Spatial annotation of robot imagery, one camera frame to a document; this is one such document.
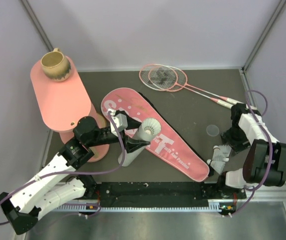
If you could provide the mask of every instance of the beige mug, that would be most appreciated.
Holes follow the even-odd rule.
[[[71,73],[71,63],[59,48],[45,54],[41,63],[45,75],[56,82],[66,80]]]

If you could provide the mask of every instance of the pink stand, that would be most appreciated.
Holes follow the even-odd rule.
[[[84,116],[93,117],[100,128],[106,126],[105,119],[97,114],[88,97],[73,61],[67,58],[72,72],[65,81],[55,82],[49,79],[42,70],[40,60],[31,70],[31,80],[43,121],[47,127],[60,134],[63,143],[74,136],[73,129]],[[108,149],[108,144],[91,147],[95,156],[88,162],[102,159]]]

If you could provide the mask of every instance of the mug rim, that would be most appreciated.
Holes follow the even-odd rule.
[[[56,65],[54,65],[54,66],[46,66],[46,65],[44,65],[44,64],[43,64],[43,59],[44,59],[44,57],[46,57],[47,55],[52,54],[52,53],[60,53],[60,55],[63,56],[62,60],[61,60],[59,63],[57,63]],[[61,64],[62,61],[64,60],[64,58],[65,58],[65,56],[63,55],[62,52],[60,52],[60,51],[50,51],[50,52],[46,53],[46,54],[42,57],[42,59],[41,59],[41,65],[42,65],[43,67],[45,67],[45,68],[51,69],[51,68],[57,67],[59,64]]]

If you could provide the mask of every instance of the floor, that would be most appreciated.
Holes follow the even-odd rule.
[[[51,212],[25,240],[286,240],[286,214],[282,202],[250,203],[238,216],[216,213],[102,212],[85,220]]]
[[[186,74],[189,84],[193,86],[239,101],[245,100],[243,83],[237,69],[188,70]],[[204,160],[212,158],[214,145],[221,144],[220,136],[209,136],[206,127],[216,125],[220,132],[231,127],[229,109],[186,89],[173,93],[149,89],[140,82],[137,71],[81,72],[80,77],[98,113],[103,97],[113,89],[127,87],[144,94]],[[62,145],[59,135],[54,133],[48,161]],[[119,145],[112,144],[108,154],[102,160],[87,163],[80,170],[97,172],[112,169],[118,164],[117,157],[120,152]],[[246,155],[247,151],[243,151],[232,157],[225,169],[239,169],[242,167]],[[97,182],[192,181],[147,150],[143,151],[128,167],[122,167],[111,174],[96,175],[94,178]],[[206,181],[212,182],[216,179],[217,175],[215,174]]]

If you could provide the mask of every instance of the pink racket cover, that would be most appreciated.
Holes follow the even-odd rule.
[[[111,91],[104,97],[101,109],[106,118],[107,110],[115,109],[125,111],[140,122],[146,118],[157,119],[161,123],[162,130],[146,149],[196,182],[204,181],[208,177],[208,165],[135,90],[122,87]],[[135,131],[136,129],[127,130],[126,134],[132,137]]]

